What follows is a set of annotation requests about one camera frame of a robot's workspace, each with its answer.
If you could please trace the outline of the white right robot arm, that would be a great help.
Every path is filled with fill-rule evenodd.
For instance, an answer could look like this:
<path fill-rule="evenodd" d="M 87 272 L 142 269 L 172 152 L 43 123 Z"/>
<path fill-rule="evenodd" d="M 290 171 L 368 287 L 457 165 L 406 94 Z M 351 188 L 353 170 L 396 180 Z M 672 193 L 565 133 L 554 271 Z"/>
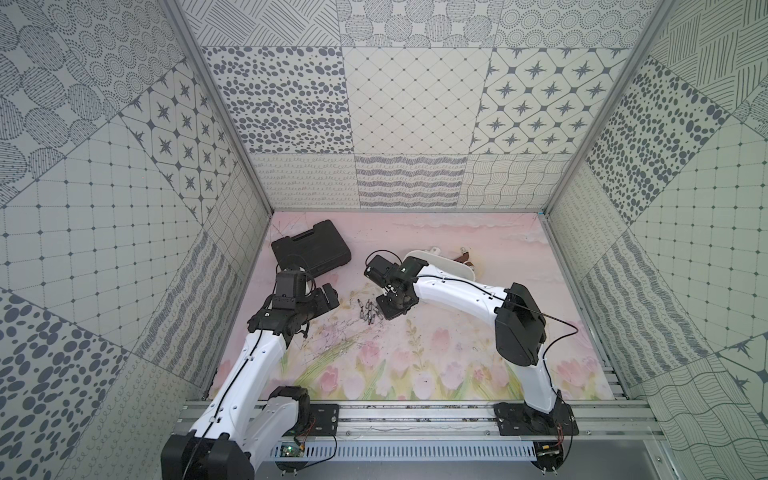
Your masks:
<path fill-rule="evenodd" d="M 382 289 L 376 302 L 388 320 L 427 301 L 493 327 L 496 350 L 520 381 L 526 407 L 541 414 L 553 412 L 557 393 L 542 350 L 547 339 L 546 316 L 527 287 L 518 283 L 506 289 L 482 285 L 412 256 L 397 264 L 375 255 L 366 263 L 364 275 Z"/>

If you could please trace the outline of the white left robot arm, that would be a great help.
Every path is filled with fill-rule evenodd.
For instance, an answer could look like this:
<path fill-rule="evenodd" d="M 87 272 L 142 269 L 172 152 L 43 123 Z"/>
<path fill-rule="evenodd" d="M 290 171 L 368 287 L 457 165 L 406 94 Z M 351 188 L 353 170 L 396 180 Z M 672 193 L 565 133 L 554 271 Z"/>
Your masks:
<path fill-rule="evenodd" d="M 249 319 L 236 365 L 186 434 L 173 434 L 161 455 L 164 479 L 252 479 L 285 435 L 314 427 L 306 388 L 279 386 L 257 405 L 293 338 L 338 308 L 336 290 L 304 270 L 277 273 L 272 293 Z"/>

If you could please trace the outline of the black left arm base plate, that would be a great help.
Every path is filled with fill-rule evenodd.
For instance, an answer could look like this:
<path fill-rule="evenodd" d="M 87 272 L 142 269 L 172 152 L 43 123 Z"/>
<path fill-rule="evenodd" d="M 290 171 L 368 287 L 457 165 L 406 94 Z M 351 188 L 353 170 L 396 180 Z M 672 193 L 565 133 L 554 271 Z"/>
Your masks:
<path fill-rule="evenodd" d="M 286 432 L 292 437 L 333 437 L 337 435 L 340 405 L 310 403 L 300 405 L 296 424 Z"/>

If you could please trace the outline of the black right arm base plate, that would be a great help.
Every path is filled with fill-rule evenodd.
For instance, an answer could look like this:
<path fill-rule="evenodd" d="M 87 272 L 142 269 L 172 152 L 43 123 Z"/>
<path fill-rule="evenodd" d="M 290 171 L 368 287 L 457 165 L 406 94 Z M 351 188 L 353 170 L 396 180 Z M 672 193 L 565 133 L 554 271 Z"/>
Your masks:
<path fill-rule="evenodd" d="M 557 399 L 553 410 L 542 413 L 525 403 L 500 402 L 493 406 L 501 436 L 576 436 L 579 428 L 571 406 Z"/>

